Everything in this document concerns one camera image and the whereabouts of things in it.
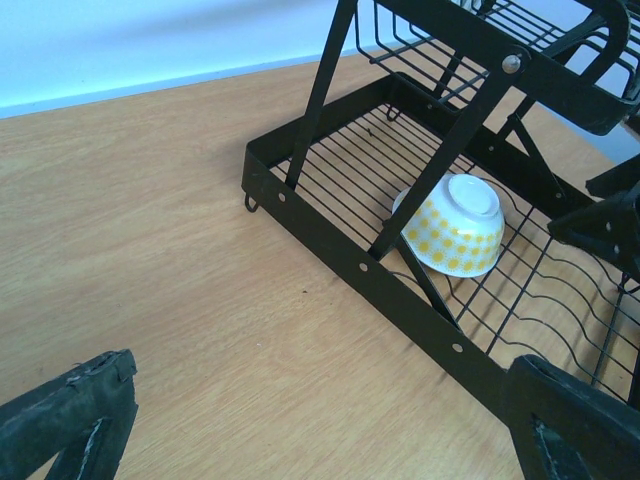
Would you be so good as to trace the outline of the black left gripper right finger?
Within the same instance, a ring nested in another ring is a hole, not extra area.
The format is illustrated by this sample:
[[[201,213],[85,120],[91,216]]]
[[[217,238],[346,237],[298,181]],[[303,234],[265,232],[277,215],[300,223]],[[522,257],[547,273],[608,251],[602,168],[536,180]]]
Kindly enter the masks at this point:
[[[639,412],[535,355],[507,371],[505,424],[527,479],[639,477]]]

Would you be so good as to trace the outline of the black wire dish rack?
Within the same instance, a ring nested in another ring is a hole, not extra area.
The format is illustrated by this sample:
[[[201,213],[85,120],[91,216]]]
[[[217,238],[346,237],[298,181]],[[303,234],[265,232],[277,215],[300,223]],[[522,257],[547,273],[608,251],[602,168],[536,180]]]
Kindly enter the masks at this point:
[[[639,279],[551,236],[614,166],[556,153],[535,114],[605,135],[639,116],[635,1],[341,1],[305,114],[248,143],[242,187],[489,409],[535,355],[639,403]],[[402,236],[446,174],[497,193],[493,269],[420,262]]]

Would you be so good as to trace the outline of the sun pattern ceramic bowl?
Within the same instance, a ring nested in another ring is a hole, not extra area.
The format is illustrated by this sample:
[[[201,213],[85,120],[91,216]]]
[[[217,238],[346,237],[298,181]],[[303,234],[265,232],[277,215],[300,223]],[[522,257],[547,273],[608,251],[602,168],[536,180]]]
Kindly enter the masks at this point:
[[[470,174],[446,174],[402,230],[416,258],[429,268],[472,278],[494,268],[505,231],[494,189]]]

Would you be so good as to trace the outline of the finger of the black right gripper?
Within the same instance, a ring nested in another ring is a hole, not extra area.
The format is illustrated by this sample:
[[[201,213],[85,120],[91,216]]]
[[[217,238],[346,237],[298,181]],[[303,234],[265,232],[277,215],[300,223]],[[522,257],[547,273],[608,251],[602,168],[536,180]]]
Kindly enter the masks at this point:
[[[640,180],[640,155],[637,154],[586,182],[592,196],[608,198],[631,190]]]
[[[556,240],[639,279],[639,190],[619,192],[548,224]]]

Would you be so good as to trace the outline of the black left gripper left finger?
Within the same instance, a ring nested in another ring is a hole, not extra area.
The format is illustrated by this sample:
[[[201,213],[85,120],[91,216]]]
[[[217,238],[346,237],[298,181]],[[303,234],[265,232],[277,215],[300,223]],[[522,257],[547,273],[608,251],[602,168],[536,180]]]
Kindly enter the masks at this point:
[[[1,477],[113,479],[134,425],[134,355],[104,352],[1,406]]]

